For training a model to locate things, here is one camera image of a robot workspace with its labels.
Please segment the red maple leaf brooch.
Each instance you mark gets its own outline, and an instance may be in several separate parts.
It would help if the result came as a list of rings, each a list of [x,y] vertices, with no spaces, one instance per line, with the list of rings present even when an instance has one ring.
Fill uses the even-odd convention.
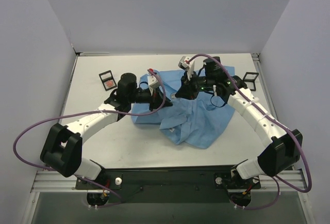
[[[113,87],[115,85],[114,81],[113,80],[109,80],[107,81],[107,86],[108,87]]]

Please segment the blue button-up shirt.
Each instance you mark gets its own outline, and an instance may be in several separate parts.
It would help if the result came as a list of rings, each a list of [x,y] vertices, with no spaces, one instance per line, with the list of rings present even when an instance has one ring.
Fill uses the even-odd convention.
[[[220,97],[201,92],[195,100],[173,99],[180,88],[182,70],[159,71],[167,98],[173,105],[151,115],[132,116],[134,124],[156,124],[175,145],[186,142],[207,149],[220,137],[234,115],[234,108],[223,105]]]

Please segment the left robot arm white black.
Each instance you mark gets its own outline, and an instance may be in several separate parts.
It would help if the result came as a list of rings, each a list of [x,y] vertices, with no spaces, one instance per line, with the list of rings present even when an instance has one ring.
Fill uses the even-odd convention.
[[[132,104],[148,104],[150,115],[172,106],[160,76],[152,70],[148,72],[146,89],[138,86],[134,74],[124,73],[117,88],[96,110],[66,125],[54,124],[41,151],[41,161],[64,177],[84,177],[93,188],[103,187],[106,182],[103,168],[83,158],[84,143],[106,126],[129,115]]]

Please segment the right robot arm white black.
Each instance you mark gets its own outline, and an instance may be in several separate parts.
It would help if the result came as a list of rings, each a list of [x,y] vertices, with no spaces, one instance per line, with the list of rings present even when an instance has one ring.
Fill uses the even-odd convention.
[[[182,57],[178,66],[184,74],[176,98],[194,100],[200,92],[213,93],[243,117],[265,148],[256,158],[246,159],[231,169],[232,182],[244,183],[262,174],[274,177],[300,159],[302,134],[290,131],[269,114],[246,83],[221,65],[219,57],[204,59],[204,76],[195,72],[194,61],[189,57]]]

